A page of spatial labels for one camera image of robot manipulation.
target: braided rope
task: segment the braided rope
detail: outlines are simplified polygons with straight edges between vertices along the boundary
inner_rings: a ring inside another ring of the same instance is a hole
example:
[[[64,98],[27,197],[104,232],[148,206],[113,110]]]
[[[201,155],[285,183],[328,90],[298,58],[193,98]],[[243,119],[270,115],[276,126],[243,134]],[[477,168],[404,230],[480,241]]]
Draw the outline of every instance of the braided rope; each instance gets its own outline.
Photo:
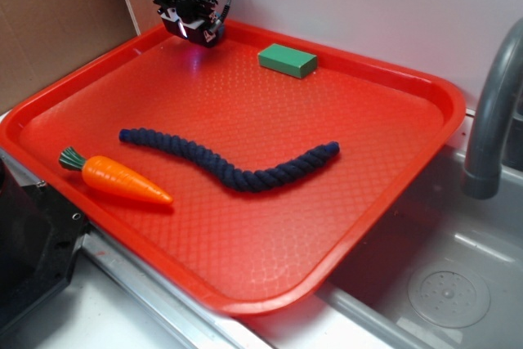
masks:
[[[176,135],[171,136],[145,128],[123,129],[120,131],[119,139],[188,159],[215,175],[227,187],[248,192],[270,190],[296,181],[323,167],[340,150],[337,142],[330,142],[327,145],[316,146],[305,154],[291,159],[287,163],[281,163],[275,168],[251,172],[242,171],[212,150]]]

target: orange carrot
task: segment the orange carrot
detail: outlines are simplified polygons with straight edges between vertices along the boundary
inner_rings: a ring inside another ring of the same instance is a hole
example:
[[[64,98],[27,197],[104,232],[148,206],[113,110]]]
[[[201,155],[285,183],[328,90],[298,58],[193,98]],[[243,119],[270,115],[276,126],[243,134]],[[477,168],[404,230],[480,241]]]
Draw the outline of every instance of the orange carrot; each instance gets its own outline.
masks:
[[[58,161],[63,168],[80,171],[83,180],[97,190],[145,202],[172,203],[172,196],[153,182],[107,157],[96,155],[85,159],[68,147]]]

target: stainless steel sink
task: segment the stainless steel sink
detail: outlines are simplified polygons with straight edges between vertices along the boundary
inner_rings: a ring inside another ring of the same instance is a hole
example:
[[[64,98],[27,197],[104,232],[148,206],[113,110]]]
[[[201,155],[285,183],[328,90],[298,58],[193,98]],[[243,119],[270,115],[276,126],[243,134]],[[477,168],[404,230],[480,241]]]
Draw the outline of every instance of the stainless steel sink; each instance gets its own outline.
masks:
[[[463,160],[445,147],[324,296],[404,347],[521,348],[523,176],[504,169],[494,198],[471,199],[459,189]]]

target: gray faucet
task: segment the gray faucet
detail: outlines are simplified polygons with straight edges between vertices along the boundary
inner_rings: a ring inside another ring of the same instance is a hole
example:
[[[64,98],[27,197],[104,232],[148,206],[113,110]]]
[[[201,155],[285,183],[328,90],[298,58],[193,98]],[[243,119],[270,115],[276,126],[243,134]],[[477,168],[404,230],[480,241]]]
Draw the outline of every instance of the gray faucet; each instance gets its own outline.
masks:
[[[501,164],[523,170],[523,18],[503,40],[485,81],[468,141],[461,186],[466,195],[498,193]]]

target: drain cover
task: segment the drain cover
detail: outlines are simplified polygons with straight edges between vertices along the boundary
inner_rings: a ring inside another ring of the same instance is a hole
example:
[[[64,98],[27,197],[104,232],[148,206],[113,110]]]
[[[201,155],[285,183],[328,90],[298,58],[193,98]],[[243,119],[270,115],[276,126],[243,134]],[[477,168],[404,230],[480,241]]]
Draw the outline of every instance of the drain cover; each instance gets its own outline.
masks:
[[[415,271],[409,299],[423,319],[455,329],[478,322],[490,305],[484,280],[456,262],[432,263]]]

